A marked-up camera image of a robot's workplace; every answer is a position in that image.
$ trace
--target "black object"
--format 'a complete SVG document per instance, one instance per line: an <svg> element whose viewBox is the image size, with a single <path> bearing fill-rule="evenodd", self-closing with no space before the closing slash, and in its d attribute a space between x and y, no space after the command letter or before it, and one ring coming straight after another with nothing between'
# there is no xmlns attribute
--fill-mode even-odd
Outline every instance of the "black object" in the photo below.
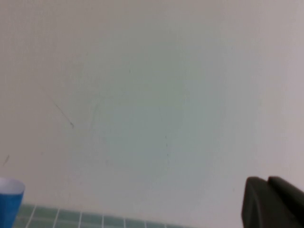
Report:
<svg viewBox="0 0 304 228"><path fill-rule="evenodd" d="M242 219L244 228L304 228L304 192L280 177L249 177Z"/></svg>

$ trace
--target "paper cup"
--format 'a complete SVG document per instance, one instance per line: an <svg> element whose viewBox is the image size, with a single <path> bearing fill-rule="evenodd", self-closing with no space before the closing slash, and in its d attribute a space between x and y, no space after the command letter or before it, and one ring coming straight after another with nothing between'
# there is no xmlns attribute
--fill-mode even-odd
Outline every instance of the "paper cup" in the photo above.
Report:
<svg viewBox="0 0 304 228"><path fill-rule="evenodd" d="M0 228L12 228L24 189L19 180L0 177Z"/></svg>

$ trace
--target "wall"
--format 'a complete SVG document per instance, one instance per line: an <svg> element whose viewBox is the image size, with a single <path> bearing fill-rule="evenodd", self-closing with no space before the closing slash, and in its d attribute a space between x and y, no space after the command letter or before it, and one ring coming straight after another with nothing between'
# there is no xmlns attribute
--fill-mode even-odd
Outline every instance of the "wall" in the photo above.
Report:
<svg viewBox="0 0 304 228"><path fill-rule="evenodd" d="M25 201L241 227L304 188L301 0L0 3L0 172Z"/></svg>

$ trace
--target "tiled backsplash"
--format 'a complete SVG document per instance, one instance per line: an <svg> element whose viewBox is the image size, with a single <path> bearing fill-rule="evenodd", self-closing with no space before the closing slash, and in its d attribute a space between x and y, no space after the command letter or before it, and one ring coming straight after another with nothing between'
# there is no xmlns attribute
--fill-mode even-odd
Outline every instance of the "tiled backsplash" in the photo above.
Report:
<svg viewBox="0 0 304 228"><path fill-rule="evenodd" d="M182 226L119 218L23 204L14 228L184 228Z"/></svg>

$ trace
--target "green tile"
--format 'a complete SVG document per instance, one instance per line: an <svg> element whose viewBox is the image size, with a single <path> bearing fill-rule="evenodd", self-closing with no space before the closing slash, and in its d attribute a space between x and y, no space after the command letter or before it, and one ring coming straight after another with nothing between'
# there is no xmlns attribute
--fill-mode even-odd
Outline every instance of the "green tile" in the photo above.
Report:
<svg viewBox="0 0 304 228"><path fill-rule="evenodd" d="M124 227L123 218L104 216L104 227Z"/></svg>
<svg viewBox="0 0 304 228"><path fill-rule="evenodd" d="M178 225L166 225L167 228L183 228L182 226L178 226Z"/></svg>
<svg viewBox="0 0 304 228"><path fill-rule="evenodd" d="M156 222L146 222L147 228L165 228L165 224Z"/></svg>
<svg viewBox="0 0 304 228"><path fill-rule="evenodd" d="M87 223L83 223L80 224L80 228L101 228L101 225L95 225L95 224L87 224Z"/></svg>
<svg viewBox="0 0 304 228"><path fill-rule="evenodd" d="M28 228L53 228L54 221L32 219Z"/></svg>
<svg viewBox="0 0 304 228"><path fill-rule="evenodd" d="M78 228L75 222L56 222L55 228Z"/></svg>
<svg viewBox="0 0 304 228"><path fill-rule="evenodd" d="M34 209L34 205L22 204L20 206L18 216L30 217Z"/></svg>
<svg viewBox="0 0 304 228"><path fill-rule="evenodd" d="M57 211L58 209L54 208L36 207L33 217L43 219L55 219Z"/></svg>
<svg viewBox="0 0 304 228"><path fill-rule="evenodd" d="M145 228L143 221L138 221L138 220L133 220L133 219L126 219L125 227L126 228Z"/></svg>
<svg viewBox="0 0 304 228"><path fill-rule="evenodd" d="M17 217L15 219L15 222L14 222L13 226L16 227L16 228L24 228L27 225L28 221L29 221L29 218Z"/></svg>
<svg viewBox="0 0 304 228"><path fill-rule="evenodd" d="M57 220L79 222L80 212L70 210L60 210Z"/></svg>
<svg viewBox="0 0 304 228"><path fill-rule="evenodd" d="M97 214L82 213L81 223L101 225L103 222L103 216Z"/></svg>

